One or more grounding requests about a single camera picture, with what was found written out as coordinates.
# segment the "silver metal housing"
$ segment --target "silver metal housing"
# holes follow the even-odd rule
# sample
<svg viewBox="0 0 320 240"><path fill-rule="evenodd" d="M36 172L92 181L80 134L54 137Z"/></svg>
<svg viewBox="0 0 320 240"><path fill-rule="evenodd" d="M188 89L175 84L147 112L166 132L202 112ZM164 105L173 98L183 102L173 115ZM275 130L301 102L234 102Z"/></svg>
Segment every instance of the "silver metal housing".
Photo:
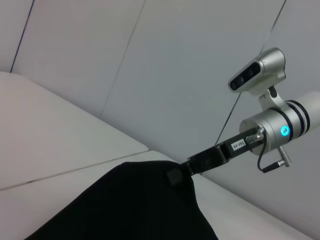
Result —
<svg viewBox="0 0 320 240"><path fill-rule="evenodd" d="M253 63L259 64L260 72L238 89L233 90L230 86L231 81L240 77L241 74L244 74L245 70ZM285 64L285 56L278 48L266 50L256 56L229 80L229 89L233 93L250 92L254 96L263 94L268 88L278 84L286 78Z"/></svg>

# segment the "black cloth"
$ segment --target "black cloth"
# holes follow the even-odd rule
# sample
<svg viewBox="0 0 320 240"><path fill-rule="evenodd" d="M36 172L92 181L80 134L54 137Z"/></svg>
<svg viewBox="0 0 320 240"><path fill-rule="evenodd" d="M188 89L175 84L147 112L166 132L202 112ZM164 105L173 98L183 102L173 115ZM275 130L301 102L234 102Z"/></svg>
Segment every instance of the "black cloth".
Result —
<svg viewBox="0 0 320 240"><path fill-rule="evenodd" d="M125 162L27 240L217 240L192 178L170 161Z"/></svg>

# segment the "camera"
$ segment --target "camera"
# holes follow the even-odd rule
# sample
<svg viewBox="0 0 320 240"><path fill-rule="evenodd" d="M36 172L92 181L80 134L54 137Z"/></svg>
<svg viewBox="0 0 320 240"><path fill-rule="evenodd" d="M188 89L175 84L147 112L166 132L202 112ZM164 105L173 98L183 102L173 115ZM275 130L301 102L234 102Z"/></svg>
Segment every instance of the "camera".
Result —
<svg viewBox="0 0 320 240"><path fill-rule="evenodd" d="M257 96L286 78L286 59L278 48L271 48L256 56L228 82L234 93L250 92Z"/></svg>

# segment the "white table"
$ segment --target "white table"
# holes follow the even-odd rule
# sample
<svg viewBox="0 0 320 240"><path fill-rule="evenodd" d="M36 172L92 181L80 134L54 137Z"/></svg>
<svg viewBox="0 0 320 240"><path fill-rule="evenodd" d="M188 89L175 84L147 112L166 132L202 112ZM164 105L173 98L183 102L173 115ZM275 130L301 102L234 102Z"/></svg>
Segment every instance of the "white table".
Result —
<svg viewBox="0 0 320 240"><path fill-rule="evenodd" d="M0 72L0 190L147 150L36 83Z"/></svg>
<svg viewBox="0 0 320 240"><path fill-rule="evenodd" d="M172 161L149 151L0 191L0 239L26 238L117 165L156 160ZM219 240L310 240L208 179L192 178L199 208Z"/></svg>

